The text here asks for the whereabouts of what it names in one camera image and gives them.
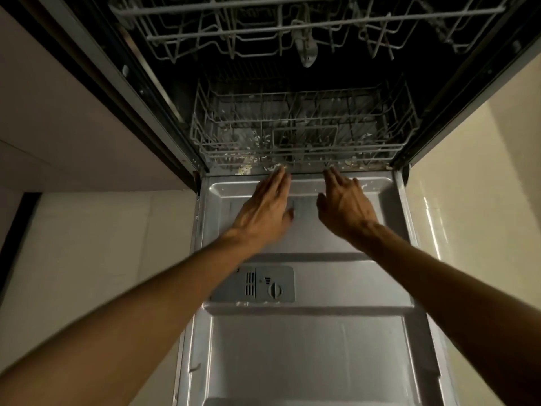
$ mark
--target hand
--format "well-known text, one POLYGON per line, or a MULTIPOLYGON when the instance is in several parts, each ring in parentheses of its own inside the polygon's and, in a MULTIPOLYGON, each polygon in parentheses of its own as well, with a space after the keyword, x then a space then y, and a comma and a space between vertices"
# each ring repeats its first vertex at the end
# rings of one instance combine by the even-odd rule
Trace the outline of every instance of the hand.
POLYGON ((378 224, 374 207, 356 178, 350 180, 334 168, 323 175, 327 193, 318 194, 319 220, 335 235, 358 241, 360 231, 378 224))
POLYGON ((279 240, 293 221, 293 209, 286 211, 290 184, 284 167, 261 181, 226 236, 239 237, 258 250, 279 240))

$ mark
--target forearm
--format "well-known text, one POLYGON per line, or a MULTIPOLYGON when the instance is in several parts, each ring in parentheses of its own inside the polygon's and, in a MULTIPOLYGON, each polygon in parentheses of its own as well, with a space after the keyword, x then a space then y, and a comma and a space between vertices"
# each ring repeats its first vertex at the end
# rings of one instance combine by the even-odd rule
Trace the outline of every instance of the forearm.
POLYGON ((80 319, 0 376, 0 403, 127 404, 201 302, 256 247, 220 238, 80 319))
POLYGON ((539 311, 432 258, 382 225, 361 232, 365 251, 422 304, 506 403, 529 404, 539 395, 539 311))

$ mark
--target gray wire rack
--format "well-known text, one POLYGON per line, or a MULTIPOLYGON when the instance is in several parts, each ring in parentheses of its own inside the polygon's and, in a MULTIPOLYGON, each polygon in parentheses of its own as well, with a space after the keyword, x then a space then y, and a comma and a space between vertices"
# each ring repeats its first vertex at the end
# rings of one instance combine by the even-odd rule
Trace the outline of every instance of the gray wire rack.
POLYGON ((199 81, 190 138, 207 165, 249 173, 384 168, 419 128, 404 78, 393 88, 219 94, 199 81))
POLYGON ((453 11, 436 11, 426 0, 379 1, 112 0, 110 7, 158 60, 176 62, 210 45, 231 58, 281 56, 294 47, 302 54, 313 43, 334 52, 353 33, 371 57, 384 49, 394 59, 421 21, 457 54, 470 51, 510 0, 467 0, 453 11))

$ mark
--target left hand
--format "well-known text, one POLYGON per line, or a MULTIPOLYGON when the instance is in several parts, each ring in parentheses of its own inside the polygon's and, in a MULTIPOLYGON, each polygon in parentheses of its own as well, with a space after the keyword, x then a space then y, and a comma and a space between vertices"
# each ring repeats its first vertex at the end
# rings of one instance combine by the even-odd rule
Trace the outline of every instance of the left hand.
POLYGON ((291 175, 284 167, 261 181, 246 201, 227 235, 239 237, 257 249, 282 238, 293 221, 286 211, 291 175))

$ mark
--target upper dish rack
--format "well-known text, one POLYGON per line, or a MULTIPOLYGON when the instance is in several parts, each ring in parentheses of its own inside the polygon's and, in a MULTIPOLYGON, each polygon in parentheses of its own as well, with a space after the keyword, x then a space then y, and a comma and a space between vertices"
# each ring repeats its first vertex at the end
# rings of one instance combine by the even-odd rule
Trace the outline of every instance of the upper dish rack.
POLYGON ((394 59, 422 21, 455 53, 466 53, 509 0, 455 1, 438 10, 427 0, 112 0, 110 7, 158 60, 174 63, 209 45, 230 58, 295 48, 309 67, 318 45, 334 52, 348 36, 364 41, 372 58, 383 49, 394 59))
POLYGON ((392 88, 218 92, 198 82, 190 138, 212 169, 382 169, 419 128, 402 77, 392 88))

